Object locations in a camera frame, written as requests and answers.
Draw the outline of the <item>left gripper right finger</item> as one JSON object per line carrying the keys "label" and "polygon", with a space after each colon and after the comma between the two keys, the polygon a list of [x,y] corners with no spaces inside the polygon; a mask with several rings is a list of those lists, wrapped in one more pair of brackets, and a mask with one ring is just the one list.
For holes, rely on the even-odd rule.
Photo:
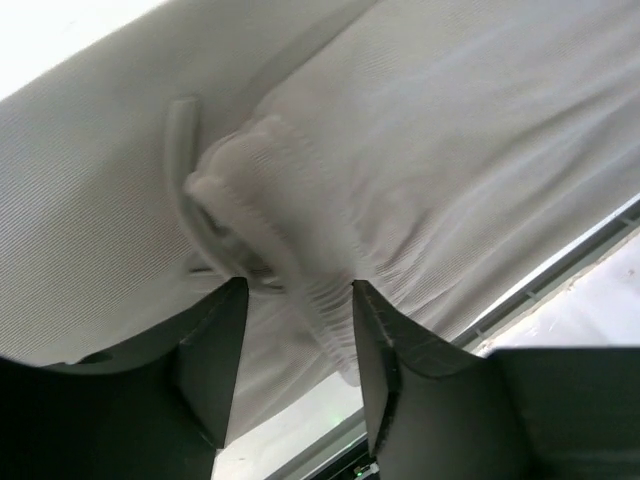
{"label": "left gripper right finger", "polygon": [[370,453],[385,479],[635,479],[639,352],[469,353],[353,284]]}

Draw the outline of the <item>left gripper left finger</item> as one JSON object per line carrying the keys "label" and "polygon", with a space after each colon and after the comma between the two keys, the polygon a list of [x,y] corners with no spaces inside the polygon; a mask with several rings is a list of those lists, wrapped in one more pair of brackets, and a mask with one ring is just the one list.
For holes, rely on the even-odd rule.
{"label": "left gripper left finger", "polygon": [[236,277],[74,365],[1,362],[5,479],[208,479],[227,438],[249,306]]}

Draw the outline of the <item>grey trousers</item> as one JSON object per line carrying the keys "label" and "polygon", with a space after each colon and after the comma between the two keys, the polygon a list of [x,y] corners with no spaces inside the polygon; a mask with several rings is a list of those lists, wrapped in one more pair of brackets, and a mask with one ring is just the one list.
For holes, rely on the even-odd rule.
{"label": "grey trousers", "polygon": [[236,439],[358,383],[353,280],[452,338],[638,191],[635,1],[170,1],[1,102],[1,352],[245,276]]}

